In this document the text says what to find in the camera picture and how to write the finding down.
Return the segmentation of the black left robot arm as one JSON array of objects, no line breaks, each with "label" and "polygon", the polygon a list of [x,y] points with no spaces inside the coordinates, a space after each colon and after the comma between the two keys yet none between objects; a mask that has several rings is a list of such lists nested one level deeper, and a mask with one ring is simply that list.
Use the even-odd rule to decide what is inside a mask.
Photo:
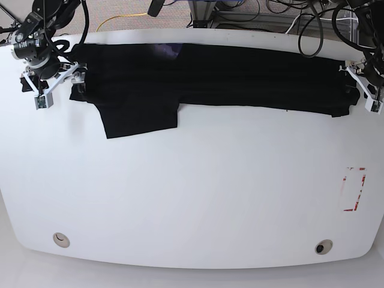
[{"label": "black left robot arm", "polygon": [[371,40],[362,48],[365,56],[364,76],[369,83],[383,87],[383,1],[346,1],[358,19],[358,29]]}]

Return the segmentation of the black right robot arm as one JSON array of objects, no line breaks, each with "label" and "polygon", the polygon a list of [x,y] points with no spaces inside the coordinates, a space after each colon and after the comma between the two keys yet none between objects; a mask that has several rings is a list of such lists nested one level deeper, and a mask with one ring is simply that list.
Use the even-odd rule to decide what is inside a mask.
[{"label": "black right robot arm", "polygon": [[78,6],[82,6],[85,27],[74,48],[84,44],[89,29],[89,11],[86,1],[34,1],[20,27],[13,32],[11,51],[15,59],[25,60],[41,80],[55,77],[62,70],[59,58],[74,64],[74,51],[68,52],[67,40],[53,41],[56,31],[66,27],[73,19]]}]

